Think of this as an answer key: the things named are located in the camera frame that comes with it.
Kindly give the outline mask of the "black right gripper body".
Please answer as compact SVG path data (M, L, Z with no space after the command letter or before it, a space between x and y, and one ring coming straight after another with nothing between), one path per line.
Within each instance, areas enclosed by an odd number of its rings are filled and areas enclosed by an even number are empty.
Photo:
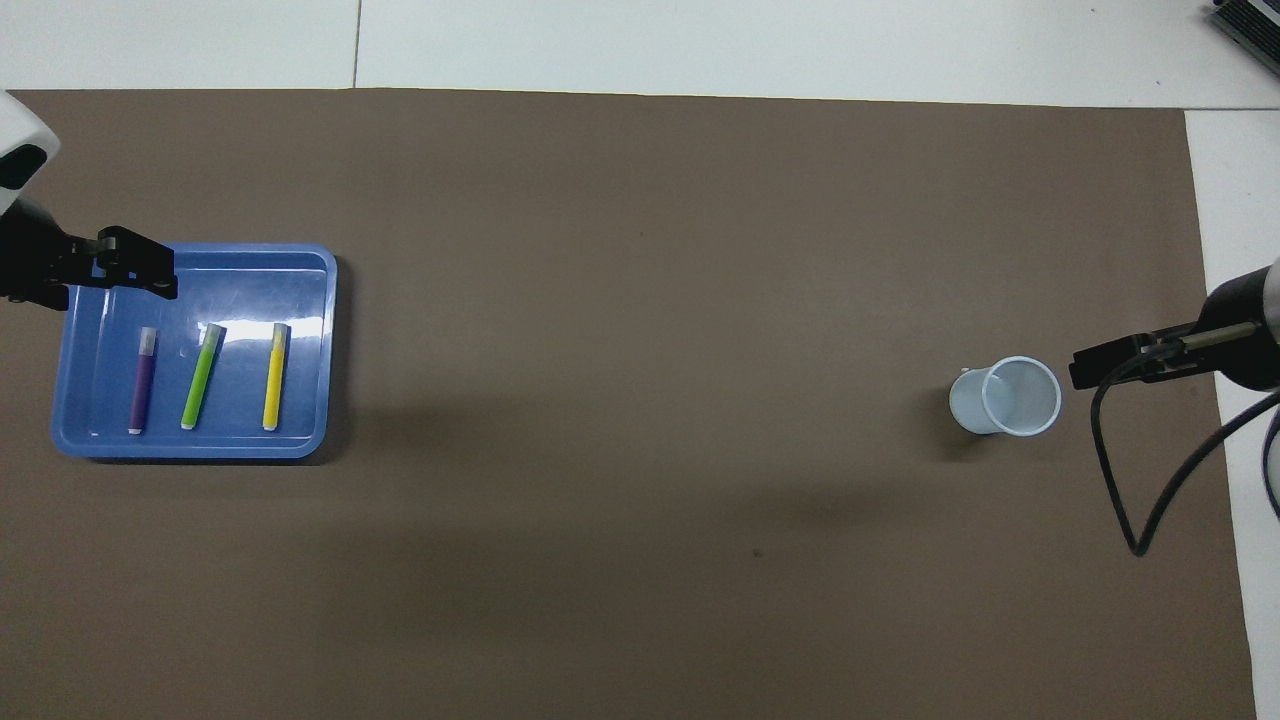
M1254 327L1251 334L1215 345L1188 343L1171 359L1147 363L1140 379L1157 383L1216 372L1247 389L1280 389L1280 263L1220 284L1194 322L1155 331L1143 346L1185 342L1193 334L1220 337L1245 323Z

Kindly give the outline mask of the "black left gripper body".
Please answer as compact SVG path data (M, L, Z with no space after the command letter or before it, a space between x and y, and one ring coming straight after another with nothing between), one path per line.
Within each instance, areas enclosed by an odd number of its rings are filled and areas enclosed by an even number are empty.
M91 242L67 233L38 204L17 200L0 215L0 297L67 309L72 286L100 284Z

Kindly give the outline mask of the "purple highlighter pen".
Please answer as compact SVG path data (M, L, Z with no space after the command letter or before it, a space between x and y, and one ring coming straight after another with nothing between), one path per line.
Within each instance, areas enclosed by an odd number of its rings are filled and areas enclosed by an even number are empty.
M148 420L150 398L154 387L156 366L157 328L145 325L140 331L137 363L134 366L134 387L131 397L131 413L127 432L129 436L145 433Z

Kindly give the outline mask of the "green highlighter pen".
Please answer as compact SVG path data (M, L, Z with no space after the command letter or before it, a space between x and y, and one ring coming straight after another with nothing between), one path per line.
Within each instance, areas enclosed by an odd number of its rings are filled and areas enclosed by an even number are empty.
M205 327L188 393L186 396L184 407L180 414L182 430L193 430L198 425L209 389L209 382L211 379L212 369L218 360L218 352L225 333L227 328L218 323L209 323Z

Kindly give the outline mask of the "yellow highlighter pen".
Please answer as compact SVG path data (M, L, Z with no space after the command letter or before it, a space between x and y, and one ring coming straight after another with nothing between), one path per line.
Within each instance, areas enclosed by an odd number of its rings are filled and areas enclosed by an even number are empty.
M273 324L261 418L265 432L275 432L280 423L289 333L291 328L285 323Z

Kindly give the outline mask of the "blue plastic tray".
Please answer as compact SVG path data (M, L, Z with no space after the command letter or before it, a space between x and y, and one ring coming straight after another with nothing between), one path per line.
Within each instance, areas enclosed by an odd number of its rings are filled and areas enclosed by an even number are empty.
M338 264L315 243L174 243L179 293L74 287L64 319L51 437L106 460L293 461L324 441ZM227 328L198 425L180 429L205 327ZM291 328L280 423L261 427L273 324ZM157 328L145 433L127 432L140 331Z

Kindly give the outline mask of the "translucent plastic pen cup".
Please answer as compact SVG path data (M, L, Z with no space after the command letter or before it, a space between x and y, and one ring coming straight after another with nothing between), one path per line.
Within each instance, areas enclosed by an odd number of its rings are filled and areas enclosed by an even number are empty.
M1010 356L963 372L950 388L948 406L954 420L975 436L1025 438L1056 423L1062 389L1043 363Z

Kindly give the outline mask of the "grey ribbed device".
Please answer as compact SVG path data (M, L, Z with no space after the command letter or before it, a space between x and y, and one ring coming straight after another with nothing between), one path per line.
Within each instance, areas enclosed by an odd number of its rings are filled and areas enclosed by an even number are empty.
M1212 0L1210 22L1280 73L1280 0Z

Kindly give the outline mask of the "brown table mat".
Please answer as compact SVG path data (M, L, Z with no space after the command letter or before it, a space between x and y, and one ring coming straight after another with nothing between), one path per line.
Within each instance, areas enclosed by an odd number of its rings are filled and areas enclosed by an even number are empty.
M0 309L0 720L1256 720L1228 469L1143 559L1085 393L1192 320L1185 117L585 94L20 94L69 231L315 242L298 464L69 457Z

